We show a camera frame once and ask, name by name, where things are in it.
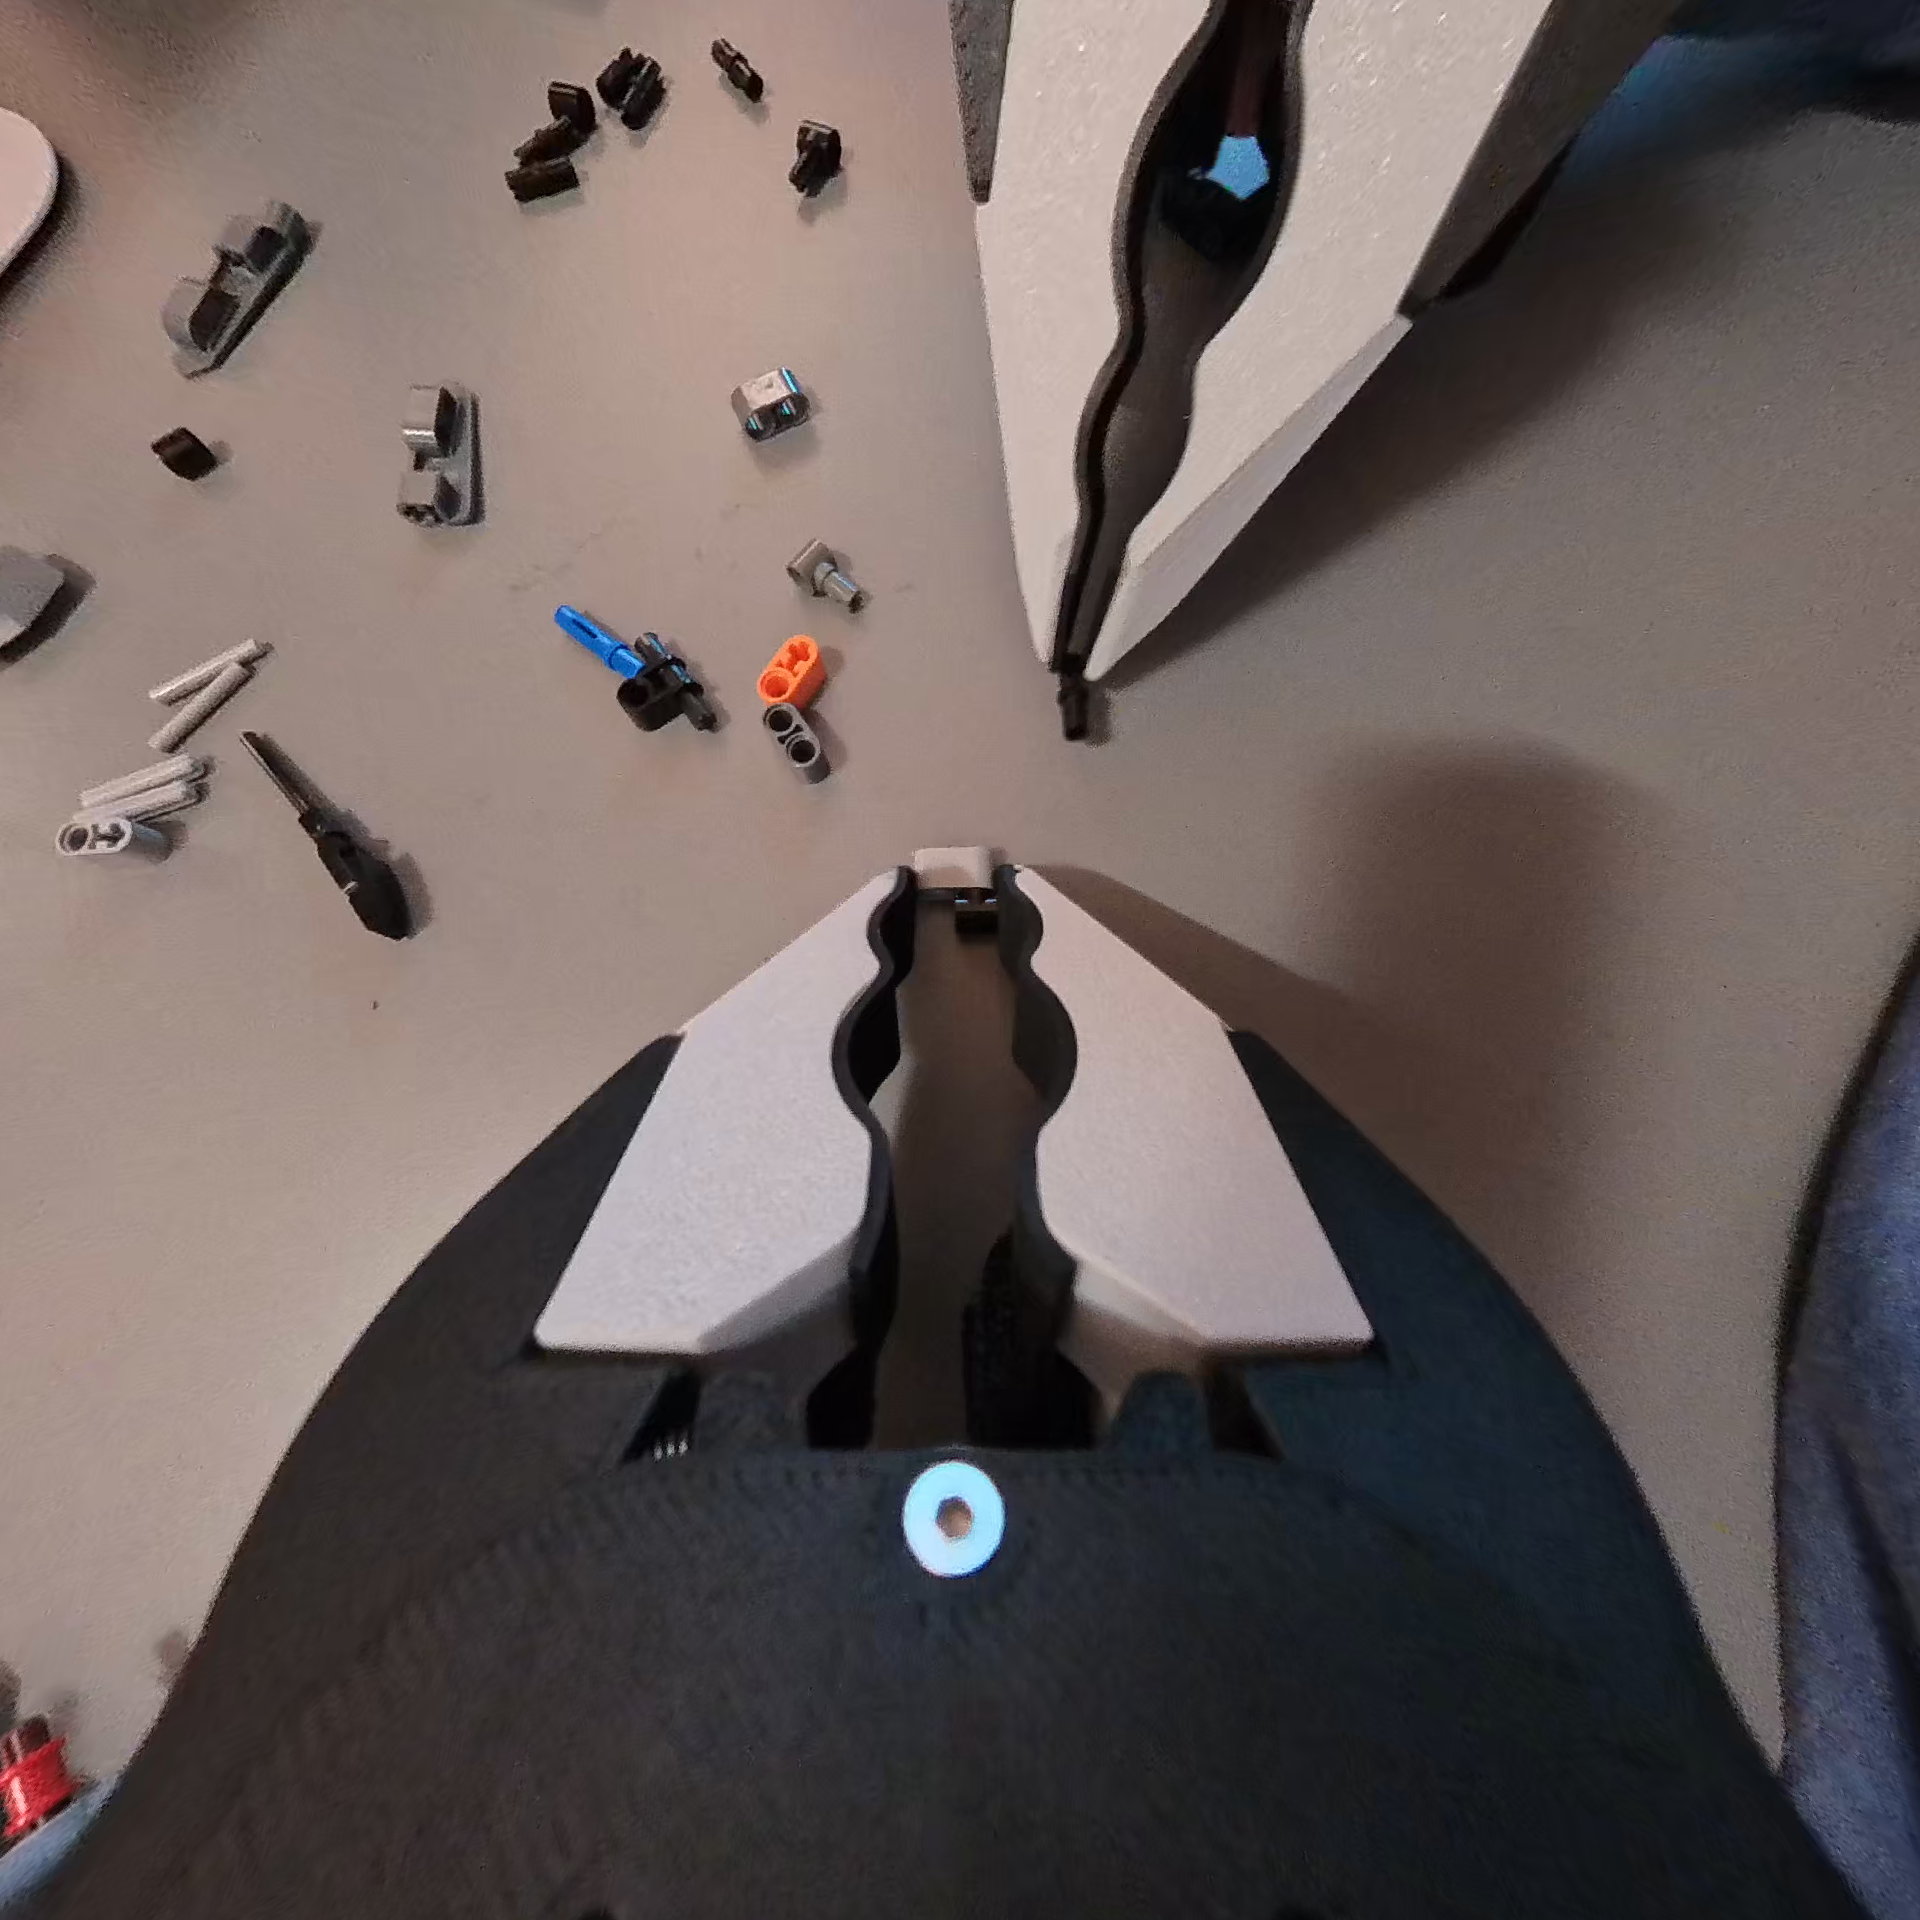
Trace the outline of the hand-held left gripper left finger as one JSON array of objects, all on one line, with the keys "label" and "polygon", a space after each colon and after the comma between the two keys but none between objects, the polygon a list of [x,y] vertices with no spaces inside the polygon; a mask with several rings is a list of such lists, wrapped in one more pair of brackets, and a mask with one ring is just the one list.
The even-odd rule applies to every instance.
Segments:
[{"label": "hand-held left gripper left finger", "polygon": [[918,882],[888,869],[687,1020],[535,1322],[559,1355],[765,1376],[813,1448],[873,1437]]}]

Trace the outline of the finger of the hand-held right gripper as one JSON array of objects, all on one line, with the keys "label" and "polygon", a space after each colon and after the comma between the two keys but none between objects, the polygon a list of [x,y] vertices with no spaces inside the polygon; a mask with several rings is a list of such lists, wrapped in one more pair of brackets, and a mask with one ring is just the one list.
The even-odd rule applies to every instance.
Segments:
[{"label": "finger of the hand-held right gripper", "polygon": [[1046,669],[1120,669],[1189,594],[1223,456],[1219,5],[1005,5],[976,203],[1015,575]]},{"label": "finger of the hand-held right gripper", "polygon": [[1104,679],[1545,186],[1671,5],[1145,5],[1093,147],[1071,676]]}]

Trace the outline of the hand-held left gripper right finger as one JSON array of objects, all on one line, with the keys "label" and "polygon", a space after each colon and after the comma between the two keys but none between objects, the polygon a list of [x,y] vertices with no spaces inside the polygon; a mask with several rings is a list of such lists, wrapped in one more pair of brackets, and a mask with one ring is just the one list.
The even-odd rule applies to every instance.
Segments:
[{"label": "hand-held left gripper right finger", "polygon": [[1013,1059],[1037,1104],[966,1307],[966,1425],[1074,1448],[1141,1378],[1201,1392],[1374,1345],[1234,1034],[1027,869],[997,869]]}]

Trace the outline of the person's right forearm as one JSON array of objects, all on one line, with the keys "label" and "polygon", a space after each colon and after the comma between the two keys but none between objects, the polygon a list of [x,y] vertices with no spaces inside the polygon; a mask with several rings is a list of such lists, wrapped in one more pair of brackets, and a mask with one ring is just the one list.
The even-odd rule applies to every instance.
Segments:
[{"label": "person's right forearm", "polygon": [[1801,113],[1918,122],[1915,2],[1682,2],[1648,53],[1650,96],[1688,135],[1744,138]]}]

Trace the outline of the lego car assembly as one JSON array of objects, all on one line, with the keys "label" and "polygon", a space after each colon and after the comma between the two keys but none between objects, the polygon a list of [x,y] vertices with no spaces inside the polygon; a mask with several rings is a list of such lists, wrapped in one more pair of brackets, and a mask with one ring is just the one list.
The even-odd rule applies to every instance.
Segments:
[{"label": "lego car assembly", "polygon": [[1,1663],[1,1857],[55,1829],[78,1829],[111,1792],[111,1773],[80,1753],[81,1733],[81,1693],[37,1693],[11,1660]]}]

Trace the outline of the black connector with axle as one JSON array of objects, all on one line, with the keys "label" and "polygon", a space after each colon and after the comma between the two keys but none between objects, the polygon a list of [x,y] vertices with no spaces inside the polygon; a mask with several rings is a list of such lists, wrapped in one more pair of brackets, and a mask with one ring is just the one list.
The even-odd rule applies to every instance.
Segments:
[{"label": "black connector with axle", "polygon": [[415,920],[394,867],[346,826],[346,818],[322,799],[275,741],[253,729],[243,729],[240,741],[295,812],[322,872],[358,924],[394,945],[410,940]]}]

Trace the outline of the black T-shaped connector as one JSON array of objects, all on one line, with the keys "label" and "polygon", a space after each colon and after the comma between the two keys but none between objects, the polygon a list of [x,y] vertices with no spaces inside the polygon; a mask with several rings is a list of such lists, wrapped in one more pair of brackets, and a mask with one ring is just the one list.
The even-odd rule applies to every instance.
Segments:
[{"label": "black T-shaped connector", "polygon": [[617,707],[638,731],[654,733],[679,720],[703,733],[718,731],[718,708],[709,703],[703,684],[657,635],[618,642],[611,667],[618,675]]}]

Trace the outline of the dark grey panel piece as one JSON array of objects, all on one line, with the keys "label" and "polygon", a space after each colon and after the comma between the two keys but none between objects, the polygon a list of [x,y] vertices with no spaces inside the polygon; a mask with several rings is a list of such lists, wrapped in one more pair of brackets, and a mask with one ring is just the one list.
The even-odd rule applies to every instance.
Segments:
[{"label": "dark grey panel piece", "polygon": [[298,269],[313,235],[286,201],[233,216],[211,244],[207,273],[176,283],[159,327],[183,377],[216,371]]},{"label": "dark grey panel piece", "polygon": [[458,381],[419,381],[400,416],[403,469],[397,516],[423,529],[472,527],[485,516],[477,400]]}]

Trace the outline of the white desk stand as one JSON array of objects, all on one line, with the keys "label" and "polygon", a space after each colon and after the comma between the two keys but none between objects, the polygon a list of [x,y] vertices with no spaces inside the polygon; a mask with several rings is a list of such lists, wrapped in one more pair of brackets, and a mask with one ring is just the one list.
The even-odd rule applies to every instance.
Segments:
[{"label": "white desk stand", "polygon": [[39,237],[62,186],[62,163],[50,138],[23,113],[0,111],[1,276]]}]

